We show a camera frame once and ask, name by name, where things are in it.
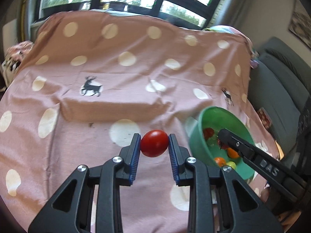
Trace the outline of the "pink polka dot tablecloth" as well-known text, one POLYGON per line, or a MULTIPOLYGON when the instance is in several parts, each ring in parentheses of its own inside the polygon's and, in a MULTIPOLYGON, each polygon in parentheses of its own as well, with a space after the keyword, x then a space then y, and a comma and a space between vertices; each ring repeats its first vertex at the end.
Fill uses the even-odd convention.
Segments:
POLYGON ((252 43, 149 16, 51 16, 1 99, 1 197, 27 229, 65 179, 116 156, 135 133, 188 138, 209 106, 232 112, 256 145, 278 149, 249 102, 252 43))

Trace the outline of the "red cherry tomato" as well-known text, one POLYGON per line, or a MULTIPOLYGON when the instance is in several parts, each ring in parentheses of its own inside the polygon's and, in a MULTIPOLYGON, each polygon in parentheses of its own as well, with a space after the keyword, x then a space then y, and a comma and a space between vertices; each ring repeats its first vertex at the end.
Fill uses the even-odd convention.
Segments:
POLYGON ((218 139, 217 142, 220 149, 227 150, 229 148, 229 146, 224 144, 221 140, 218 139))
POLYGON ((203 136, 205 140, 210 139, 211 137, 213 137, 213 135, 215 134, 214 129, 208 127, 208 128, 204 128, 203 130, 203 136))
POLYGON ((147 132, 140 142, 140 150, 147 157, 158 157, 162 155, 169 145, 169 137, 162 130, 151 130, 147 132))

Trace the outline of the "orange mandarin near front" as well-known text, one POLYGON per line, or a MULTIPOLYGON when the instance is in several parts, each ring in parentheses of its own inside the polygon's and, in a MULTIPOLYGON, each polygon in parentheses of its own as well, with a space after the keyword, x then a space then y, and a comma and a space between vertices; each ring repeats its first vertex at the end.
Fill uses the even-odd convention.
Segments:
POLYGON ((219 167, 224 167, 227 164, 226 160, 222 157, 215 157, 214 161, 219 167))

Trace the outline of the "orange mandarin at back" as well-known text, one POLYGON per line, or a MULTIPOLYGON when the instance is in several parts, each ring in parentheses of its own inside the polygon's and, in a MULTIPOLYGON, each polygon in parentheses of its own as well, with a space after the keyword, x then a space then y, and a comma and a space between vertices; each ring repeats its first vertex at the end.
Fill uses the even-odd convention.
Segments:
POLYGON ((230 147, 227 148, 227 155, 229 158, 232 158, 232 159, 237 159, 240 157, 239 154, 230 147))

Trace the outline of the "dark grey sofa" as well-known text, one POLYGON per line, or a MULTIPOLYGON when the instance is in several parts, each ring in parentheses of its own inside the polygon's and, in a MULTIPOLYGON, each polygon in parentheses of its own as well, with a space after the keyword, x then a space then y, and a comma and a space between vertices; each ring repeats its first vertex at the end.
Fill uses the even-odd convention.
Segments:
POLYGON ((268 132, 289 166, 296 152, 298 120, 310 96, 310 66, 277 37, 260 48, 257 66, 250 71, 248 100, 270 121, 268 132))

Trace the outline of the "orange mandarin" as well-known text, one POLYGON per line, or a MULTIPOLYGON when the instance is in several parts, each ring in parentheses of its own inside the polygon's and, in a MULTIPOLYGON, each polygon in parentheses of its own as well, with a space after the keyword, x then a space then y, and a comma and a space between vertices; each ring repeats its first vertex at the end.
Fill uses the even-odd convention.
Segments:
POLYGON ((214 161, 219 167, 224 167, 227 164, 226 160, 222 157, 215 157, 214 161))
POLYGON ((229 158, 232 158, 232 159, 237 159, 240 157, 239 154, 230 147, 227 148, 227 155, 229 158))

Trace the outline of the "light green oval fruit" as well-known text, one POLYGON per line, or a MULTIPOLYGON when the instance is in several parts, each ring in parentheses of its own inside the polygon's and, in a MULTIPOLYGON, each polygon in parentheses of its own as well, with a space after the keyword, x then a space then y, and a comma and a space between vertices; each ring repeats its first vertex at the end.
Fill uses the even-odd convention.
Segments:
POLYGON ((237 169, 237 165, 235 162, 229 161, 229 162, 226 162, 226 165, 229 167, 232 167, 232 169, 234 169, 234 170, 237 169))

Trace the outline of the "floral cloth bundle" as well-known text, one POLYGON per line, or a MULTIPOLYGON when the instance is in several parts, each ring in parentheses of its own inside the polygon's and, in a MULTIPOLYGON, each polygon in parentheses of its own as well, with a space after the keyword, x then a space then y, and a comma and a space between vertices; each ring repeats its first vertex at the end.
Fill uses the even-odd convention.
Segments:
POLYGON ((32 41, 24 41, 7 49, 5 60, 1 64, 1 74, 6 88, 12 83, 19 66, 33 46, 34 43, 32 41))

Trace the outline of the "red snack packet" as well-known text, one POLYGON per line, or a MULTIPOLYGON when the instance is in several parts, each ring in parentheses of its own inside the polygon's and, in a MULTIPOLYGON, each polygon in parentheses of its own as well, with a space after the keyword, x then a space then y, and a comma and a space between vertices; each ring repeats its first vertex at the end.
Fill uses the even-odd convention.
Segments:
POLYGON ((272 125, 272 121, 268 115, 268 113, 265 111, 265 109, 263 107, 259 108, 257 110, 257 115, 259 116, 259 119, 261 121, 261 123, 263 124, 265 129, 270 129, 271 125, 272 125))

